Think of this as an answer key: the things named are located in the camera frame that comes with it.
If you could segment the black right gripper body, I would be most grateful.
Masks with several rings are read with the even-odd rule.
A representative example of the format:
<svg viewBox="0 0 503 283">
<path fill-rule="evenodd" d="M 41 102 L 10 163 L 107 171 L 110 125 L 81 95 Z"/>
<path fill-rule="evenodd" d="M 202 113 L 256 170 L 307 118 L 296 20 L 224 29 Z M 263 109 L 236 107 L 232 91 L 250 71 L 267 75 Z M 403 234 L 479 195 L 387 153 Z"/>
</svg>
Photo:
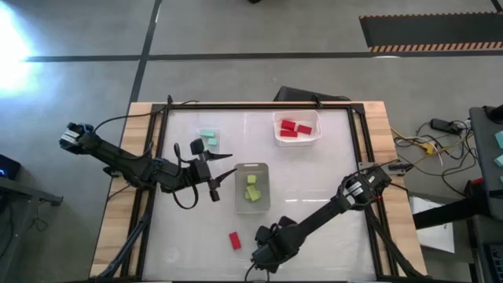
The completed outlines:
<svg viewBox="0 0 503 283">
<path fill-rule="evenodd" d="M 298 223 L 282 216 L 270 227 L 260 226 L 255 234 L 257 249 L 251 254 L 255 267 L 276 273 L 278 267 L 297 255 L 305 237 L 299 232 Z"/>
</svg>

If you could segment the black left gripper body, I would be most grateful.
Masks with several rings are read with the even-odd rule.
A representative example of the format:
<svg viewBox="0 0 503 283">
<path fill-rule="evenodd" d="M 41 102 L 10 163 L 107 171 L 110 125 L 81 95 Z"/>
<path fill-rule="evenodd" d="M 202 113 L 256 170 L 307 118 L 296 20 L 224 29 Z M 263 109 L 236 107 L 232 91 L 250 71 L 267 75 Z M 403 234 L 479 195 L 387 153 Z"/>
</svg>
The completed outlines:
<svg viewBox="0 0 503 283">
<path fill-rule="evenodd" d="M 201 162 L 199 160 L 199 155 L 203 151 L 209 151 L 204 148 L 204 142 L 201 138 L 195 139 L 190 143 L 190 149 L 194 156 L 198 156 L 197 159 L 192 161 L 192 165 L 195 170 L 196 180 L 198 182 L 206 182 L 210 190 L 210 197 L 213 202 L 220 201 L 220 196 L 218 194 L 218 187 L 215 186 L 214 178 L 211 176 L 211 171 L 207 162 Z"/>
</svg>

